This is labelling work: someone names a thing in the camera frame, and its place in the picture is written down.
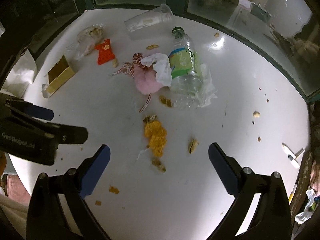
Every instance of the clear plastic cup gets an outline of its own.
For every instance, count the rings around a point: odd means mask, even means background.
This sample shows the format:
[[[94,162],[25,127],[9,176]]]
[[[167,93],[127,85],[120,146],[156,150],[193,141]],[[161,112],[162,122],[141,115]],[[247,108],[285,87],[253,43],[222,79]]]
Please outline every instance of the clear plastic cup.
[[[125,21],[124,24],[132,40],[172,36],[172,29],[175,27],[172,11],[164,3]]]

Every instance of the bottle label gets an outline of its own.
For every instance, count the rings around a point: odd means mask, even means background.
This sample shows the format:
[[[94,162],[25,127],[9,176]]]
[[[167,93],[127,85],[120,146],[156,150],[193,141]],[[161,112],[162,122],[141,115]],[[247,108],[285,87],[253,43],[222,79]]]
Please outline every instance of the bottle label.
[[[188,75],[192,70],[192,62],[195,62],[194,57],[195,55],[185,48],[175,49],[171,52],[169,55],[169,61],[172,70],[172,78]]]

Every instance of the white table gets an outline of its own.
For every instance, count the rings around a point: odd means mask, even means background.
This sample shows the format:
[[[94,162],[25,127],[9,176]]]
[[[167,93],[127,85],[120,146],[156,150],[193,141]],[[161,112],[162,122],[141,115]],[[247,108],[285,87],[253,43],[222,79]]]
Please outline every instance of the white table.
[[[307,105],[289,81],[249,47],[223,33],[215,38],[216,30],[175,17],[176,25],[182,26],[195,42],[201,61],[210,66],[218,98],[212,99],[209,107],[180,111],[166,108],[153,97],[146,111],[139,114],[146,97],[138,93],[129,76],[110,77],[115,71],[112,63],[98,66],[98,51],[80,62],[71,62],[71,53],[65,48],[75,41],[80,30],[104,23],[106,38],[111,39],[120,63],[130,61],[136,52],[146,52],[145,47],[151,44],[159,44],[162,52],[169,53],[165,38],[131,41],[126,35],[124,20],[141,12],[87,11],[44,51],[37,61],[43,61],[43,66],[34,84],[28,87],[25,100],[52,109],[53,122],[86,127],[89,138],[84,145],[59,146],[51,167],[14,156],[11,159],[24,186],[32,193],[41,172],[49,176],[64,174],[93,156],[101,144],[107,144],[111,161],[85,200],[112,239],[207,239],[233,201],[208,159],[209,145],[218,142],[227,155],[256,173],[270,175],[279,171],[289,195],[298,170],[285,156],[282,143],[293,151],[308,145]],[[219,42],[218,46],[213,46],[215,42]],[[62,54],[78,72],[44,99],[41,85],[45,74]],[[253,125],[255,110],[261,117]],[[157,114],[168,132],[162,158],[167,167],[164,174],[151,165],[148,153],[136,160],[148,144],[142,122],[146,114]],[[200,144],[190,155],[187,147],[192,137]],[[117,187],[120,193],[110,193],[109,186]],[[96,206],[96,200],[102,205]],[[257,200],[240,232],[248,227]]]

